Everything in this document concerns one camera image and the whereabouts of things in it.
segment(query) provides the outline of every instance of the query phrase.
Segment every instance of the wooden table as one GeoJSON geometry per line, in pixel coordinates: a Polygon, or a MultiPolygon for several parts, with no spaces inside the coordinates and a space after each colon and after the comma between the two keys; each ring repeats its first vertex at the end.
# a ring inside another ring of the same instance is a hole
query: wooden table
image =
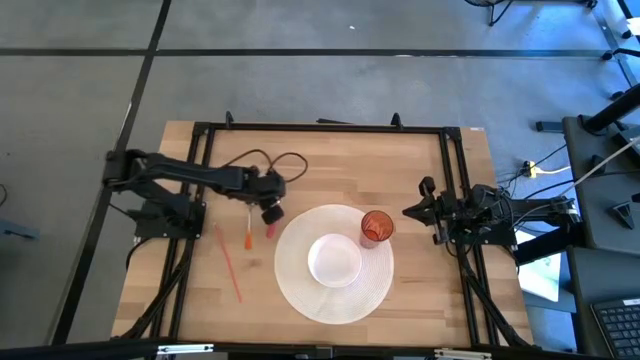
{"type": "MultiPolygon", "coordinates": [[[[168,122],[160,152],[186,159],[192,122],[168,122]]],[[[494,184],[486,136],[482,129],[462,129],[472,184],[494,184]]],[[[204,138],[199,147],[202,158],[204,138]]],[[[401,210],[418,203],[417,185],[432,176],[445,189],[438,137],[422,134],[364,134],[336,132],[216,131],[210,165],[220,166],[253,148],[272,157],[295,151],[309,161],[308,172],[288,184],[282,207],[285,217],[273,239],[259,211],[253,212],[253,250],[244,249],[247,206],[213,191],[202,237],[196,241],[188,290],[180,323],[180,340],[242,343],[334,344],[380,346],[469,346],[464,300],[456,260],[444,246],[435,246],[433,230],[404,217],[401,210]],[[277,239],[300,213],[323,204],[345,204],[369,211],[380,209],[396,224],[392,238],[395,273],[380,307],[348,325],[325,325],[294,310],[281,294],[273,272],[277,239]],[[243,302],[236,297],[213,223],[222,230],[243,302]]],[[[453,144],[454,178],[460,184],[453,144]]],[[[237,165],[266,168],[259,154],[237,165]]],[[[277,170],[289,178],[301,170],[300,160],[283,158],[277,170]]],[[[172,191],[179,184],[163,183],[172,191]]],[[[134,254],[125,280],[113,335],[128,330],[156,295],[167,240],[147,242],[134,254]]],[[[491,295],[509,323],[532,341],[524,300],[512,258],[501,248],[483,247],[491,295]]],[[[168,333],[172,300],[165,309],[161,334],[168,333]]],[[[476,299],[480,337],[486,341],[482,307],[476,299]]]]}

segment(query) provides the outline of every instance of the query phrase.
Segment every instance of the black metal frame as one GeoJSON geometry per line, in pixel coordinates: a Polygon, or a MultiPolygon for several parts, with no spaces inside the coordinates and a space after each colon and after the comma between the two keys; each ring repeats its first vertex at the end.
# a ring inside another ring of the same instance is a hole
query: black metal frame
{"type": "MultiPolygon", "coordinates": [[[[508,57],[508,58],[531,58],[531,57],[587,57],[587,58],[599,58],[603,50],[441,50],[441,49],[159,49],[159,41],[166,23],[169,10],[172,4],[172,0],[163,0],[158,14],[157,21],[155,23],[149,45],[146,48],[20,48],[20,47],[6,47],[0,48],[0,56],[67,56],[67,57],[143,57],[143,63],[138,74],[137,81],[135,83],[133,93],[131,95],[129,109],[125,115],[121,132],[114,145],[114,150],[122,151],[126,148],[133,129],[135,118],[140,107],[145,86],[149,78],[153,61],[156,57],[218,57],[218,56],[391,56],[391,57],[508,57]]],[[[615,40],[611,30],[609,29],[604,17],[598,12],[594,12],[596,19],[600,27],[603,29],[603,33],[607,38],[610,45],[610,49],[614,49],[615,40]]],[[[626,66],[623,59],[618,59],[622,71],[627,76],[630,83],[635,84],[635,78],[631,74],[630,70],[626,66]]],[[[452,169],[448,152],[448,139],[453,139],[456,148],[456,156],[458,160],[458,167],[462,179],[463,191],[466,193],[469,190],[469,178],[466,169],[466,163],[464,161],[464,151],[462,151],[462,142],[460,139],[460,133],[458,128],[438,128],[438,127],[403,127],[399,118],[393,126],[358,126],[358,125],[284,125],[284,124],[241,124],[234,123],[230,114],[227,115],[226,122],[224,124],[203,124],[198,123],[194,128],[192,137],[192,143],[189,148],[189,161],[195,160],[197,139],[204,135],[205,130],[209,130],[207,133],[208,143],[213,141],[214,132],[217,129],[228,129],[232,127],[235,130],[275,130],[275,131],[340,131],[340,132],[399,132],[399,133],[422,133],[422,134],[437,134],[440,137],[441,150],[443,156],[443,165],[445,167],[445,178],[447,187],[453,187],[452,169]]],[[[205,153],[205,157],[210,156],[210,147],[208,146],[209,153],[205,153]]],[[[202,189],[198,188],[196,191],[196,197],[202,197],[202,189]]],[[[181,188],[182,193],[188,192],[188,186],[183,185],[181,188]]],[[[111,200],[112,193],[110,190],[102,188],[96,199],[96,203],[90,214],[90,219],[87,224],[85,236],[83,238],[80,250],[76,256],[74,263],[72,264],[71,277],[63,291],[63,297],[59,304],[59,309],[54,317],[54,323],[51,327],[51,344],[60,345],[65,344],[69,331],[73,324],[74,315],[80,302],[81,294],[84,289],[84,284],[87,279],[89,269],[91,267],[92,259],[96,251],[99,235],[104,225],[104,219],[108,210],[108,204],[111,200]]],[[[171,278],[171,270],[174,267],[175,256],[177,251],[178,239],[170,239],[167,256],[165,259],[165,266],[163,269],[161,287],[166,285],[171,278]]],[[[192,246],[188,246],[187,250],[192,251],[192,246]]],[[[478,278],[483,286],[485,286],[487,292],[488,284],[486,280],[486,269],[484,268],[483,254],[480,246],[474,246],[473,256],[476,264],[480,265],[478,269],[478,278]]],[[[172,336],[175,336],[178,331],[180,309],[184,297],[184,289],[186,287],[187,275],[182,278],[178,284],[178,300],[173,311],[173,319],[171,328],[172,336]]],[[[469,290],[468,284],[465,284],[465,280],[461,274],[461,281],[463,282],[463,295],[465,298],[465,308],[468,315],[469,334],[472,344],[478,344],[479,338],[477,334],[477,323],[475,321],[475,313],[473,311],[472,295],[469,290]]],[[[162,318],[159,311],[159,315],[154,316],[151,322],[151,334],[155,336],[159,334],[162,318]]],[[[487,318],[487,325],[489,331],[489,340],[491,344],[496,342],[496,329],[492,324],[491,319],[487,318]]],[[[283,351],[289,353],[293,348],[307,348],[306,346],[280,346],[274,345],[272,350],[278,348],[284,349],[283,351]]],[[[354,353],[359,354],[366,349],[375,349],[378,354],[388,354],[389,350],[386,348],[352,348],[352,347],[340,347],[341,349],[351,349],[354,353]]],[[[237,349],[237,345],[229,345],[229,350],[237,349]]],[[[417,354],[415,349],[396,349],[394,354],[397,355],[411,355],[417,354]]],[[[428,353],[433,349],[424,349],[428,353]]]]}

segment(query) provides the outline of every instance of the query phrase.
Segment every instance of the white cable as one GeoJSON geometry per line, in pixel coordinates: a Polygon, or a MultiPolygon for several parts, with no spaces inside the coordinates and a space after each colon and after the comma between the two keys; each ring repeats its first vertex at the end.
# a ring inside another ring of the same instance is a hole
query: white cable
{"type": "Polygon", "coordinates": [[[593,169],[591,169],[591,171],[589,171],[588,173],[584,174],[580,179],[578,179],[578,181],[574,182],[573,185],[569,186],[565,191],[562,192],[562,194],[558,195],[558,196],[562,196],[566,193],[568,193],[569,191],[571,191],[571,189],[575,188],[576,186],[578,186],[581,182],[585,181],[589,176],[591,176],[591,174],[593,174],[594,172],[596,172],[598,169],[600,169],[601,167],[603,167],[606,163],[608,163],[609,161],[611,161],[614,157],[622,154],[625,150],[627,150],[628,148],[632,147],[633,145],[635,145],[638,141],[640,141],[640,136],[633,139],[632,142],[628,143],[627,145],[621,147],[618,151],[614,152],[613,154],[611,154],[608,158],[604,159],[603,162],[601,162],[600,164],[598,164],[596,167],[594,167],[593,169]]]}
{"type": "Polygon", "coordinates": [[[558,169],[558,170],[542,170],[540,168],[536,168],[536,174],[547,174],[547,175],[553,175],[553,174],[558,174],[561,173],[565,170],[569,170],[571,169],[571,166],[565,166],[562,169],[558,169]]]}

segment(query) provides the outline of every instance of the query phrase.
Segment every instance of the orange straw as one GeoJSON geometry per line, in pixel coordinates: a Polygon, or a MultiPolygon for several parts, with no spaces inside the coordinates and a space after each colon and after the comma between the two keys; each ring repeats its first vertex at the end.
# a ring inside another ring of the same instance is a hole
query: orange straw
{"type": "Polygon", "coordinates": [[[233,287],[236,289],[236,295],[238,295],[238,302],[242,304],[242,295],[240,295],[240,288],[238,287],[238,282],[236,281],[236,276],[233,273],[233,267],[231,266],[231,258],[229,257],[229,253],[227,252],[227,247],[224,245],[224,239],[222,238],[222,230],[218,227],[218,224],[214,223],[213,228],[216,231],[216,237],[220,242],[220,247],[222,248],[222,252],[224,253],[225,259],[227,259],[227,267],[229,268],[229,274],[231,275],[231,281],[233,281],[233,287]]]}

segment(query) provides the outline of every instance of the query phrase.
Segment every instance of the desk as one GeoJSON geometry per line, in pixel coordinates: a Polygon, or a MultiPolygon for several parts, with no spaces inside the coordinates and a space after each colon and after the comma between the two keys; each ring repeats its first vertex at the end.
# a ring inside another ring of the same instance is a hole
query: desk
{"type": "Polygon", "coordinates": [[[578,351],[610,357],[607,344],[591,312],[594,303],[635,298],[640,294],[640,258],[603,250],[569,247],[569,269],[575,288],[577,312],[574,329],[578,351]]]}
{"type": "MultiPolygon", "coordinates": [[[[591,170],[591,157],[604,158],[620,147],[611,140],[618,129],[611,125],[605,136],[593,136],[586,132],[577,118],[563,121],[571,171],[575,179],[591,170]]],[[[606,165],[606,171],[631,171],[637,166],[626,154],[621,154],[606,165]]],[[[626,252],[640,255],[640,227],[634,230],[620,225],[618,220],[606,213],[606,209],[630,201],[631,195],[640,191],[640,177],[636,174],[614,175],[588,179],[576,187],[580,212],[584,221],[585,245],[589,248],[626,252]]],[[[631,205],[638,210],[637,204],[631,205]]],[[[634,212],[636,224],[640,222],[638,212],[634,212]]]]}
{"type": "MultiPolygon", "coordinates": [[[[160,152],[186,159],[191,122],[169,122],[160,152]]],[[[482,130],[463,129],[463,145],[473,183],[493,184],[493,167],[482,130]]],[[[380,346],[469,346],[457,261],[444,247],[433,245],[431,229],[405,218],[401,210],[420,200],[417,185],[426,175],[445,189],[438,137],[422,134],[230,131],[215,133],[210,165],[219,166],[253,148],[272,156],[295,151],[309,161],[305,176],[287,187],[285,218],[273,240],[254,212],[254,248],[243,248],[246,205],[205,192],[205,229],[196,241],[188,279],[179,340],[380,346]],[[273,273],[276,241],[284,226],[313,207],[339,203],[368,211],[388,212],[395,224],[392,239],[395,273],[389,294],[372,314],[348,325],[325,325],[308,320],[282,296],[273,273]],[[238,303],[224,256],[212,231],[216,221],[224,234],[243,297],[238,303]]],[[[238,165],[266,162],[251,155],[238,165]]],[[[300,171],[299,160],[284,158],[277,166],[285,177],[300,171]]],[[[454,180],[460,184],[457,171],[454,180]]],[[[178,191],[179,184],[164,186],[178,191]]],[[[113,335],[128,330],[155,296],[160,282],[167,240],[147,242],[131,260],[113,335]]],[[[501,248],[483,247],[492,298],[520,336],[532,341],[515,265],[501,248]]],[[[165,309],[161,335],[167,334],[172,302],[165,309]]],[[[476,300],[481,339],[486,341],[482,307],[476,300]]]]}

